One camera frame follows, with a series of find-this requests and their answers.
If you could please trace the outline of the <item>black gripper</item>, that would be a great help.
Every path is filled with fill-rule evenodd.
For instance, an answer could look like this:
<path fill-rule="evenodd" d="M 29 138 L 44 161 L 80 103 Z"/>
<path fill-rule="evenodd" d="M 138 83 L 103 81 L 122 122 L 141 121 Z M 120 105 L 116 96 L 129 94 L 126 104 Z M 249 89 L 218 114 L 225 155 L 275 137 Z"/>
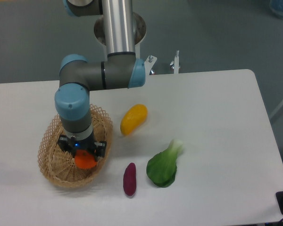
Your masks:
<path fill-rule="evenodd" d="M 87 151 L 94 155 L 95 161 L 99 161 L 100 158 L 105 157 L 107 147 L 106 141 L 95 142 L 93 134 L 83 140 L 77 140 L 74 137 L 68 138 L 66 135 L 59 135 L 57 144 L 63 152 L 69 152 L 72 155 L 76 155 L 77 150 Z"/>

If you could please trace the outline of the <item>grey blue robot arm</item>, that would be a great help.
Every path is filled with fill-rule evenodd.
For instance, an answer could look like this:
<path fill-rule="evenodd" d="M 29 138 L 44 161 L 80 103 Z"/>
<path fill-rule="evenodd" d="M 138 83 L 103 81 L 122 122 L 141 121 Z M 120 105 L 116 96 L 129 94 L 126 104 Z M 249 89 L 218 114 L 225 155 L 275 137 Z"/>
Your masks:
<path fill-rule="evenodd" d="M 54 97 L 65 131 L 57 141 L 61 150 L 72 156 L 86 151 L 97 161 L 105 156 L 107 143 L 94 138 L 90 92 L 135 88 L 145 83 L 144 61 L 135 53 L 132 2 L 66 0 L 63 4 L 72 16 L 103 16 L 107 60 L 89 63 L 82 55 L 66 56 L 61 62 L 59 89 Z"/>

